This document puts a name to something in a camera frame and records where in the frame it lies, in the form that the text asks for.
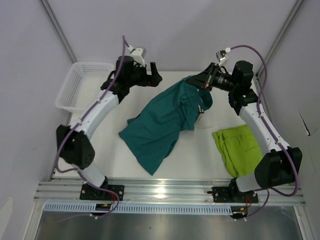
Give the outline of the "teal green shorts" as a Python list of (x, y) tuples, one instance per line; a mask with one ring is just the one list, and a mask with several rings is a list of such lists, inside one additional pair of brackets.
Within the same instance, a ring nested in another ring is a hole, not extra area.
[(199, 116), (213, 105), (211, 93), (188, 84), (188, 79), (183, 78), (155, 96), (118, 133), (151, 176), (173, 151), (180, 132), (193, 131)]

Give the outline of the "lime green shorts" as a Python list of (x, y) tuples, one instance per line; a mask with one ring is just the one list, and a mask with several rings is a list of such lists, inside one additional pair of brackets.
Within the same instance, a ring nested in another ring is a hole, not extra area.
[(244, 124), (212, 134), (227, 172), (243, 177), (254, 172), (263, 155), (250, 128)]

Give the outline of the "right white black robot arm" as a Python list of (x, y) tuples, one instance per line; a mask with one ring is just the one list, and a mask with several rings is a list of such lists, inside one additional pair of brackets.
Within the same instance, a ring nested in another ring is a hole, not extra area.
[(236, 185), (228, 189), (228, 196), (234, 202), (241, 201), (249, 191), (275, 191), (277, 186), (291, 183), (295, 187), (290, 196), (294, 196), (300, 187), (298, 172), (302, 151), (291, 147), (266, 116), (259, 97), (251, 88), (253, 76), (253, 65), (248, 61), (237, 61), (232, 73), (223, 72), (222, 66), (212, 62), (186, 81), (199, 90), (226, 91), (230, 107), (250, 128), (259, 144), (263, 157), (254, 172), (235, 178)]

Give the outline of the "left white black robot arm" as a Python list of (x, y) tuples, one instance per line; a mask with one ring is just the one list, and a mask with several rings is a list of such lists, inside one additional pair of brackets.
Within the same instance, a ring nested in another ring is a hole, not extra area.
[(97, 200), (108, 196), (108, 179), (94, 163), (95, 150), (91, 138), (105, 117), (129, 94), (130, 88), (157, 87), (162, 81), (155, 62), (146, 65), (132, 56), (120, 56), (115, 70), (101, 85), (94, 103), (70, 125), (59, 125), (56, 129), (57, 159), (63, 159), (78, 172), (86, 184), (92, 186), (91, 194)]

